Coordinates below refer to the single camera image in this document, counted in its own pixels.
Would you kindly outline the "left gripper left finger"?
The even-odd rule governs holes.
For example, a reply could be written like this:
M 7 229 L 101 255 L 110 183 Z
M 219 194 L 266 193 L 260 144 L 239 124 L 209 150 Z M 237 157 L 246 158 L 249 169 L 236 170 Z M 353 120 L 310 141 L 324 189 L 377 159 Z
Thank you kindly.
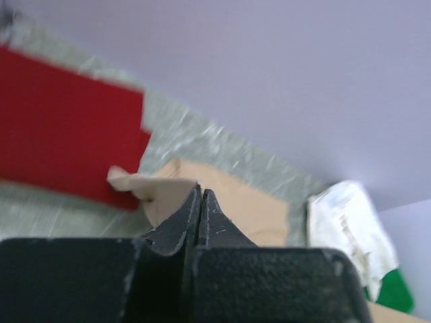
M 143 236 L 140 258 L 190 258 L 201 212 L 201 186 L 196 184 L 180 207 Z

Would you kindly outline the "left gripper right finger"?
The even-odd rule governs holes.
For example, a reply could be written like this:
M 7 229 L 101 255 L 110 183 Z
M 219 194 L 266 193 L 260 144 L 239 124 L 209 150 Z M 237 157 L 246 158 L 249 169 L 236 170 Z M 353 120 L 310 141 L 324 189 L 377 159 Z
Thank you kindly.
M 257 247 L 225 216 L 215 192 L 211 189 L 205 189 L 203 192 L 198 245 L 214 248 Z

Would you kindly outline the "beige t shirt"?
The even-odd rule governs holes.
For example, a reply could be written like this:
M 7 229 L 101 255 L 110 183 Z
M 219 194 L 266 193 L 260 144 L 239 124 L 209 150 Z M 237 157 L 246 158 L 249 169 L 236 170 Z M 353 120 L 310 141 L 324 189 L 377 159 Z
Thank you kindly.
M 195 246 L 190 258 L 138 260 L 127 319 L 133 322 L 415 322 L 369 302 L 346 254 L 287 248 L 287 204 L 203 164 L 172 161 L 156 177 L 113 166 L 108 183 L 143 205 L 155 229 L 191 189 L 215 192 L 225 216 L 257 247 Z

